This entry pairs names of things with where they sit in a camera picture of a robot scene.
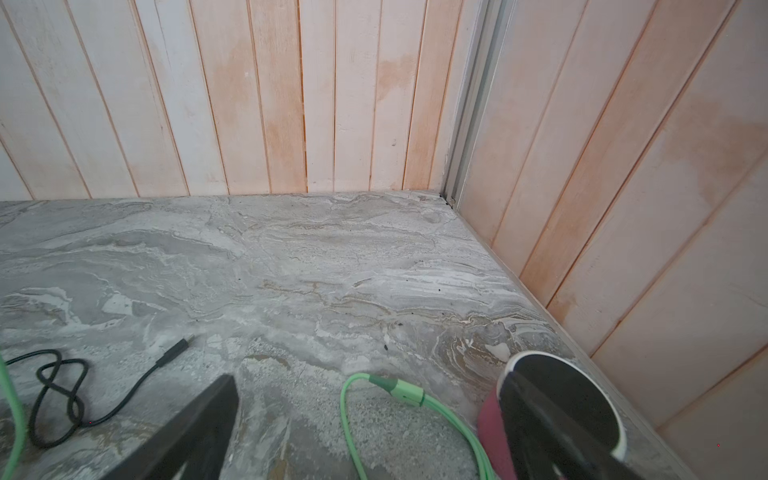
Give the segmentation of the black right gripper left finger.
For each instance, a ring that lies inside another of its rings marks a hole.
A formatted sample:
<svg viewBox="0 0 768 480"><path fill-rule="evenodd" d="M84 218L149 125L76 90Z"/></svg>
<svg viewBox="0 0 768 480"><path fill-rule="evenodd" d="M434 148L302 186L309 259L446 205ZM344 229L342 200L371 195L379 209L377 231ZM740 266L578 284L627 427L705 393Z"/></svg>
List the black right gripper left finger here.
<svg viewBox="0 0 768 480"><path fill-rule="evenodd" d="M239 407L235 378L225 374L131 455L106 479L218 479Z"/></svg>

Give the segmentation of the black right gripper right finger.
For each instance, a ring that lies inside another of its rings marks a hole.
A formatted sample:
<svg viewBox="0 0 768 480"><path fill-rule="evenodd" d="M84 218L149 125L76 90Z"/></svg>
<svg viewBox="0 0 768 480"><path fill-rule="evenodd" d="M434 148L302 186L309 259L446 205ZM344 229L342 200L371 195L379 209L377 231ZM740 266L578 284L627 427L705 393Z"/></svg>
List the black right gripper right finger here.
<svg viewBox="0 0 768 480"><path fill-rule="evenodd" d="M522 375L506 376L499 403L519 479L639 477Z"/></svg>

